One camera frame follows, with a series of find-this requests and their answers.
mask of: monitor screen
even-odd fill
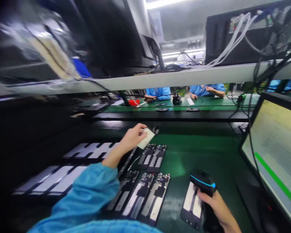
[[[291,219],[291,110],[264,100],[251,138],[261,177]],[[256,168],[249,135],[242,150]]]

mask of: blue uniform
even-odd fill
[[[279,83],[280,83],[281,80],[273,80],[271,81],[271,83],[269,84],[269,88],[271,89],[277,89]],[[285,87],[285,91],[286,90],[290,90],[291,89],[291,79],[288,81],[286,87]]]
[[[159,88],[147,88],[146,89],[146,94],[150,96],[160,96],[160,95],[165,95],[158,97],[157,99],[162,101],[162,100],[168,100],[171,99],[170,97],[170,87],[159,87]]]
[[[29,233],[160,233],[156,228],[138,221],[96,221],[101,208],[118,191],[117,169],[101,163],[92,164],[75,180],[72,190],[53,207],[51,216],[38,222]]]
[[[215,89],[217,91],[224,91],[225,92],[225,88],[224,88],[223,83],[208,84],[205,86],[212,87],[213,89]],[[197,95],[197,96],[215,96],[214,93],[209,93],[208,91],[206,91],[205,86],[204,87],[201,87],[201,85],[191,86],[190,92]]]

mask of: computer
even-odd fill
[[[247,129],[240,145],[240,153],[257,180],[261,178],[267,192],[266,196],[276,205],[268,208],[273,210],[278,207],[281,212],[270,213],[276,214],[277,217],[281,214],[291,224],[291,97],[277,93],[263,93],[253,112],[251,122],[253,149]]]

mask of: factory worker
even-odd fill
[[[147,88],[145,97],[157,98],[157,100],[163,101],[169,100],[171,98],[170,94],[170,87]],[[145,101],[149,103],[153,99],[146,99]]]
[[[29,233],[161,232],[136,220],[97,220],[101,209],[119,191],[117,165],[120,159],[147,136],[143,132],[146,127],[139,123],[129,129],[107,158],[101,163],[89,165],[74,181],[71,191],[55,204],[51,216],[38,222]],[[241,232],[218,191],[211,198],[199,190],[198,196],[213,208],[225,233]]]
[[[218,96],[223,98],[225,96],[225,88],[223,83],[208,84],[208,85],[194,85],[190,88],[191,99],[197,99],[199,96]]]
[[[274,92],[277,89],[278,85],[280,84],[280,81],[281,80],[273,80],[273,81],[271,81],[271,83],[269,84],[270,90],[268,90],[268,91]],[[288,81],[288,83],[287,83],[287,85],[286,85],[284,90],[287,91],[287,90],[290,90],[290,89],[291,89],[291,79]]]

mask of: barcode scanner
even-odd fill
[[[214,179],[202,170],[191,172],[190,181],[196,185],[202,193],[213,197],[214,192],[217,190]],[[224,233],[218,218],[213,212],[213,209],[207,203],[204,203],[205,219],[204,230],[210,233]]]

